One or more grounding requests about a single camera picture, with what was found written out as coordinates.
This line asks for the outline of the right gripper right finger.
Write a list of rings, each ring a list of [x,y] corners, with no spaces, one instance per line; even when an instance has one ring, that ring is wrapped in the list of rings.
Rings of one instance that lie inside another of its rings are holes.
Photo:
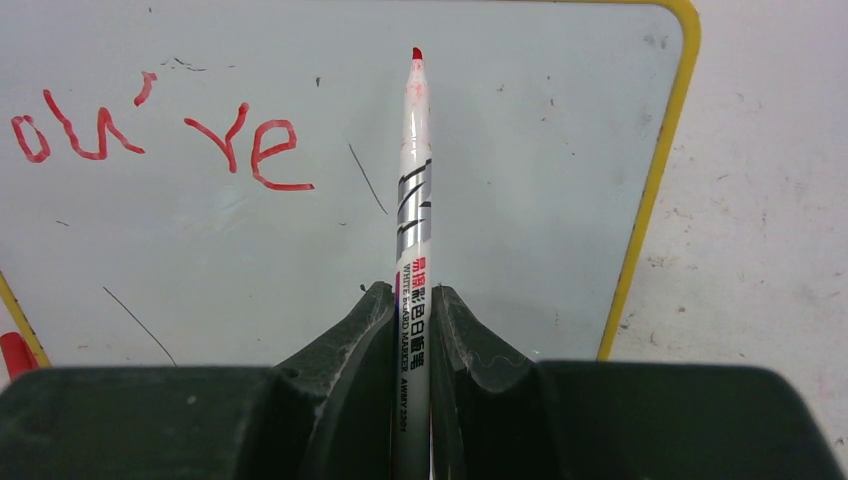
[[[533,361],[433,291],[438,479],[840,479],[778,374],[750,366]]]

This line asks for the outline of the red whiteboard marker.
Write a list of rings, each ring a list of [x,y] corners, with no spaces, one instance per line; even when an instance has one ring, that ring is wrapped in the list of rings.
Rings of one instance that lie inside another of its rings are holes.
[[[398,177],[395,304],[397,366],[391,434],[394,479],[430,477],[432,166],[430,88],[420,48],[404,89]]]

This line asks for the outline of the red marker cap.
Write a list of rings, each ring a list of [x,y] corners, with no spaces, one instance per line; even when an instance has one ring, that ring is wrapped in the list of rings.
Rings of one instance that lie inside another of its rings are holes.
[[[1,335],[1,352],[11,380],[39,367],[34,353],[18,332]]]

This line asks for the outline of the yellow framed whiteboard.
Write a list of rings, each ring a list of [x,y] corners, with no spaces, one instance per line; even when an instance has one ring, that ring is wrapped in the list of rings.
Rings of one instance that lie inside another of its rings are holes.
[[[42,366],[296,352],[394,279],[419,48],[432,281],[605,358],[699,43],[689,1],[5,1],[2,297]]]

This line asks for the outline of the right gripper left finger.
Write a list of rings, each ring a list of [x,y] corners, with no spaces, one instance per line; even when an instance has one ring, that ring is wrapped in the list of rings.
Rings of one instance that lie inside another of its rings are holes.
[[[386,479],[395,300],[273,367],[49,368],[1,396],[5,479]]]

